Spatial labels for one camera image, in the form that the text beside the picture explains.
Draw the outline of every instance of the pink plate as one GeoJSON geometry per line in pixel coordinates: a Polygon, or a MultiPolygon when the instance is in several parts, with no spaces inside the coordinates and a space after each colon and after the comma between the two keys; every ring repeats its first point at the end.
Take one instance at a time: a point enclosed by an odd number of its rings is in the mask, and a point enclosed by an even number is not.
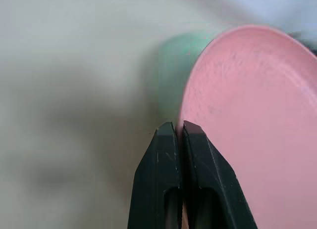
{"type": "Polygon", "coordinates": [[[233,167],[260,229],[317,228],[317,58],[286,34],[244,26],[195,64],[179,116],[233,167]]]}

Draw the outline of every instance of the black plastic jaw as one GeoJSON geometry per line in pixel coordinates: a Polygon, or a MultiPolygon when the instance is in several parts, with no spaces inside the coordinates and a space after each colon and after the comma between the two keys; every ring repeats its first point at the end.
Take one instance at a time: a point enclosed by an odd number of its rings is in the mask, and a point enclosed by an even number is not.
{"type": "Polygon", "coordinates": [[[159,127],[134,177],[128,229],[256,229],[236,175],[200,126],[184,122],[182,147],[172,123],[159,127]]]}
{"type": "Polygon", "coordinates": [[[182,141],[189,229],[256,229],[233,169],[202,128],[185,121],[182,141]]]}
{"type": "Polygon", "coordinates": [[[128,229],[181,228],[182,195],[172,123],[159,127],[134,176],[128,229]]]}

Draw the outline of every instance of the speckled pink surface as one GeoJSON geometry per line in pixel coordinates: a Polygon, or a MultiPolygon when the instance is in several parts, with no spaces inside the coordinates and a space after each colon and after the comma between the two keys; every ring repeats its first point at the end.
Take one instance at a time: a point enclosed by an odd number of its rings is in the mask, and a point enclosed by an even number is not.
{"type": "Polygon", "coordinates": [[[180,111],[233,167],[260,229],[317,227],[317,59],[261,26],[199,57],[180,111]]]}

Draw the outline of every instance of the green object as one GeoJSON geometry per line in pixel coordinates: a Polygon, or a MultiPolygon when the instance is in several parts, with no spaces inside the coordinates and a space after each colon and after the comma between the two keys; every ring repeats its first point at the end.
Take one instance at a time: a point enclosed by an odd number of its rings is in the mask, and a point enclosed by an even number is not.
{"type": "Polygon", "coordinates": [[[187,33],[160,45],[148,62],[147,91],[159,117],[175,121],[190,72],[214,34],[187,33]]]}

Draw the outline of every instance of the white surface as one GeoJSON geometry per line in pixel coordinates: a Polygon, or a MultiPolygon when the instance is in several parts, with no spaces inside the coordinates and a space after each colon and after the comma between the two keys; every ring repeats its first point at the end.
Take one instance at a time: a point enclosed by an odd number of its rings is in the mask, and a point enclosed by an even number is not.
{"type": "Polygon", "coordinates": [[[0,0],[1,228],[126,227],[161,122],[144,57],[173,36],[245,22],[221,2],[0,0]]]}

